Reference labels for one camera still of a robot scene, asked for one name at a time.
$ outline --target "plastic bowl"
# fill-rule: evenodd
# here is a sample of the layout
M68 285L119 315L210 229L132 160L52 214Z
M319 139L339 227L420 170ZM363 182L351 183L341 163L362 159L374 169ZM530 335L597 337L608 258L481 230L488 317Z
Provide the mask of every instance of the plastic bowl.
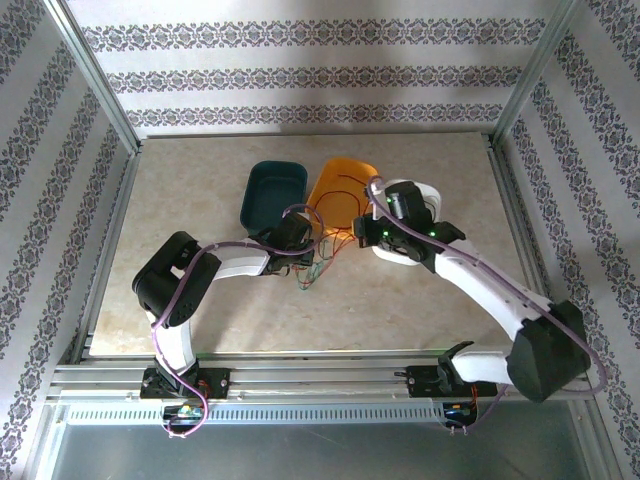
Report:
M299 163L266 160L256 164L249 174L240 223L249 235L277 226L285 208L304 202L306 188L307 170Z

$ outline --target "striped wallpaper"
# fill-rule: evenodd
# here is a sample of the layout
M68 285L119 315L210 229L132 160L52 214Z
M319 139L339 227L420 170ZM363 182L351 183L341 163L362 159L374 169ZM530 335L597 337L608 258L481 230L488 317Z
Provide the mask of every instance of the striped wallpaper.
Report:
M0 0L0 479L21 478L128 152L38 0Z
M69 0L141 137L483 130L555 0Z
M640 478L640 51L637 8L585 2L511 132L547 283L585 314L597 396L624 478Z

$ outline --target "beige table surface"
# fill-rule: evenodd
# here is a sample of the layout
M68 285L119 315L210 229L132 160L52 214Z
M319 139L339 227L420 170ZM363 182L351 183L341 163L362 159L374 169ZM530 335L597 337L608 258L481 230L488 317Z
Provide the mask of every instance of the beige table surface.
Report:
M244 238L240 208L251 167L303 164L311 191L334 156L359 158L386 179L430 184L442 218L486 258L523 281L480 134L341 135L157 139L143 155L91 345L92 355L153 352L149 323L131 291L138 270L175 231L198 240ZM205 352L448 348L462 340L503 345L498 324L464 293L423 267L345 248L309 290L293 275L214 283L192 317L194 349Z

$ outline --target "metal bar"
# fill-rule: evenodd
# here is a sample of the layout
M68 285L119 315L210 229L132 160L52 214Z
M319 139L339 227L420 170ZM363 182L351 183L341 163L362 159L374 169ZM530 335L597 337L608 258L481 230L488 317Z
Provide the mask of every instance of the metal bar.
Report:
M520 211L517 207L518 201L515 189L518 187L513 184L506 171L506 160L502 155L502 151L496 152L493 147L488 146L487 154L489 155L491 167L496 177L498 192L500 193L502 204L507 214L507 222L511 228L516 251L518 252L518 257L520 257L520 264L527 280L527 286L542 295L548 295L542 273L540 272L542 266L538 265L534 254L534 239L527 234L524 219L526 212Z
M570 402L569 411L589 476L594 480L621 480L622 472L595 400Z
M87 300L87 305L90 305L90 308L88 312L85 312L85 315L81 320L78 331L78 341L71 353L71 361L74 363L78 363L81 360L89 332L95 329L96 322L98 321L100 307L102 306L102 299L104 297L104 292L107 289L107 281L109 280L111 265L113 264L113 258L116 255L116 247L118 245L118 239L120 238L122 224L124 223L124 217L127 211L129 198L131 197L131 191L133 190L133 184L139 163L140 154L132 154L132 158L129 159L129 164L127 165L127 171L125 172L123 186L120 189L120 196L116 201L115 216L109 226L109 232L105 241L106 248L98 263L96 281L91 287L91 292Z
M129 153L137 153L140 148L140 139L120 102L118 102L107 77L102 72L100 64L93 55L66 2L64 0L44 0L44 5L60 29L60 33L69 45L85 80L98 97L100 105L106 111L120 139L124 142Z
M353 401L389 401L405 398L408 401L406 380L396 376L409 365L435 365L433 355L404 355L385 360L380 356L353 359L350 356L333 357L331 360L280 360L242 357L234 366L232 358L201 362L202 367L231 368L231 386L226 402L278 402L301 403L322 399L336 403ZM76 401L137 401L143 380L143 372L152 364L151 358L135 361L94 361L90 364L64 365L56 369L48 402L74 403ZM573 381L567 388L586 389L584 379ZM591 398L558 392L553 400ZM514 388L507 400L522 400Z
M578 0L559 0L547 27L536 45L527 66L522 71L518 83L513 89L506 105L502 109L500 118L492 132L493 146L498 149L505 142L511 127L515 123L520 110L529 98L531 90L542 75L547 62L553 55L556 47L564 37L569 24L577 10Z

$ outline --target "metal strip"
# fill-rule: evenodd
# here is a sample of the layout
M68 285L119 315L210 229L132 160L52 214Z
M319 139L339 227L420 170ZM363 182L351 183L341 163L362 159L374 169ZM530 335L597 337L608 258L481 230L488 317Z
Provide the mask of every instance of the metal strip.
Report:
M109 280L111 265L113 264L113 258L116 255L116 247L118 245L118 239L120 238L120 231L122 230L125 212L127 210L129 198L131 197L131 191L133 190L133 183L136 172L138 171L138 163L140 162L139 153L132 153L131 155L133 158L130 158L128 162L125 178L123 179L123 186L120 190L120 196L117 199L115 206L114 218L109 226L109 233L106 238L106 249L98 263L97 280L91 289L89 298L87 299L87 305L90 305L90 309L88 313L85 314L84 318L82 318L78 332L78 341L71 353L71 361L73 363L78 363L80 361L88 334L90 332L93 333L93 330L95 329L96 322L98 321L98 315L100 313L100 307L102 306L104 292L107 289L107 281Z
M106 111L128 152L137 153L140 148L140 139L113 93L93 52L87 45L82 30L76 23L66 2L64 0L44 0L43 3L60 29L60 33L73 53L85 80L98 97L100 105Z
M496 150L499 150L504 144L511 127L513 127L522 107L529 98L531 90L569 28L569 24L579 5L579 0L559 0L492 132L493 146Z
M52 409L50 406L45 405L40 421L42 431L39 431L39 435L36 436L40 440L32 448L23 478L30 480L53 478L53 472L64 439L64 432L68 425L66 419L67 407Z
M54 373L47 401L73 404L78 402L129 402L136 405L144 369L152 359L133 361L92 361L88 364L60 366ZM353 359L350 356L333 357L332 360L283 357L279 360L251 360L241 357L234 360L201 361L202 367L231 368L231 385L228 398L222 403L309 404L320 403L380 403L416 402L409 398L406 380L395 372L404 372L409 365L435 365L437 355L425 351L423 355L369 356ZM574 380L568 388L589 388L584 379ZM552 400L590 399L592 396L558 392ZM514 388L506 400L524 400ZM180 399L167 401L180 403Z
M69 425L158 425L159 406L128 407L73 405ZM217 404L209 412L209 425L330 425L444 422L442 405L421 401L411 405L392 403L344 405L240 405Z
M524 213L517 207L518 201L515 193L515 185L505 170L505 159L501 150L496 152L493 147L487 146L487 154L493 168L498 192L502 198L505 213L507 214L507 223L513 235L513 241L516 246L520 265L524 271L527 286L542 295L546 295L545 286L540 267L536 262L534 254L533 239L527 235Z
M569 411L589 476L594 480L622 480L595 400L570 402Z

